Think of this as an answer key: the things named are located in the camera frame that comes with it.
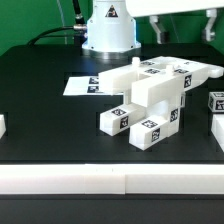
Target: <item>white cube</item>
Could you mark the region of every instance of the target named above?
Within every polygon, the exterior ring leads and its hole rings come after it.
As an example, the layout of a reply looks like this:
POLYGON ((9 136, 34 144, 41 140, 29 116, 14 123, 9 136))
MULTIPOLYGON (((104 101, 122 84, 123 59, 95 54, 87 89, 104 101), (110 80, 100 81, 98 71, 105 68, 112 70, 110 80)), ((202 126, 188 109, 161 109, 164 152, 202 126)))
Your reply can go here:
POLYGON ((135 105, 121 105, 100 114, 100 130, 113 136, 126 130, 145 117, 145 108, 135 105))
POLYGON ((208 107, 212 112, 224 112, 224 92, 210 92, 208 107))
POLYGON ((167 137, 168 121, 161 116, 150 116, 131 126, 129 143, 145 150, 167 137))
POLYGON ((212 120, 212 133, 224 151, 224 115, 215 114, 212 120))
POLYGON ((6 131, 4 115, 0 115, 0 138, 6 131))

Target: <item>block structure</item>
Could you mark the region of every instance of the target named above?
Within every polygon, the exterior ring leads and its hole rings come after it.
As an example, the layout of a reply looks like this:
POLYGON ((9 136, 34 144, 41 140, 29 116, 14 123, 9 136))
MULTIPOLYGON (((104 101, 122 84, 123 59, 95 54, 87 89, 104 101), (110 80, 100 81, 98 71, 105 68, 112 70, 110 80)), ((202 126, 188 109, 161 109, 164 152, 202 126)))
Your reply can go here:
POLYGON ((212 112, 224 113, 224 92, 210 92, 208 107, 212 112))
POLYGON ((130 127, 129 143, 145 150, 178 132, 185 91, 222 75, 222 67, 174 57, 133 58, 99 73, 99 91, 124 93, 123 105, 101 114, 100 129, 113 136, 130 127))

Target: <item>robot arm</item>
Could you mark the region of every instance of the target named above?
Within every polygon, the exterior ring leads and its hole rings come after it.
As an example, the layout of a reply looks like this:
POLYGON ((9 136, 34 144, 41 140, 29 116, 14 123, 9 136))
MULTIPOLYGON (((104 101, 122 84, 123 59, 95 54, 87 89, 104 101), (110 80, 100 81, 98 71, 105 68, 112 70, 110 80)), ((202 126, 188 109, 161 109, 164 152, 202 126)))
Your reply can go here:
POLYGON ((223 0, 126 0, 126 7, 129 14, 133 17, 161 15, 176 12, 188 12, 211 8, 221 8, 224 6, 223 0))

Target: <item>black table surface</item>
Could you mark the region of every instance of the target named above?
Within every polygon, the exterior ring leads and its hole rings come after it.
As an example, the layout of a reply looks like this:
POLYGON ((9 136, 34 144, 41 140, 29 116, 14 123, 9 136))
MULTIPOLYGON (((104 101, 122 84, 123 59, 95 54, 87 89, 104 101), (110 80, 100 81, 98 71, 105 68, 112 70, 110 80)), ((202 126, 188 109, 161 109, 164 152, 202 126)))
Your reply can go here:
MULTIPOLYGON (((81 56, 75 46, 16 46, 0 57, 0 113, 7 132, 0 164, 190 163, 223 164, 210 132, 209 79, 189 92, 180 131, 146 151, 128 143, 129 130, 110 137, 99 114, 122 104, 120 96, 63 96, 69 77, 97 75, 129 64, 81 56)), ((181 57, 224 65, 224 56, 204 44, 143 46, 141 59, 181 57)), ((0 196, 1 223, 223 223, 223 196, 197 195, 17 195, 0 196)))
MULTIPOLYGON (((208 45, 147 45, 141 59, 188 58, 222 65, 224 56, 208 45)), ((81 56, 74 46, 16 46, 0 57, 0 113, 7 132, 0 140, 0 163, 223 163, 224 153, 210 132, 209 91, 224 91, 209 79, 187 92, 180 131, 141 151, 129 130, 111 137, 99 130, 100 113, 122 104, 121 96, 63 96, 69 77, 97 75, 130 63, 81 56)))

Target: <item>paper on table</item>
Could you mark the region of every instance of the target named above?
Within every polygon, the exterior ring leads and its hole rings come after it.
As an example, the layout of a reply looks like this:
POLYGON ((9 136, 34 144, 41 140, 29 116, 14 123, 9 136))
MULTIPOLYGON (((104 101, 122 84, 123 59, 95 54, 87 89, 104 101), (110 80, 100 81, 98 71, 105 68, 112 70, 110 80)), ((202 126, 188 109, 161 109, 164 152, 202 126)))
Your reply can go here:
POLYGON ((98 76, 84 76, 84 77, 70 77, 65 87, 63 95, 78 96, 78 95, 108 95, 108 94, 99 92, 98 76))

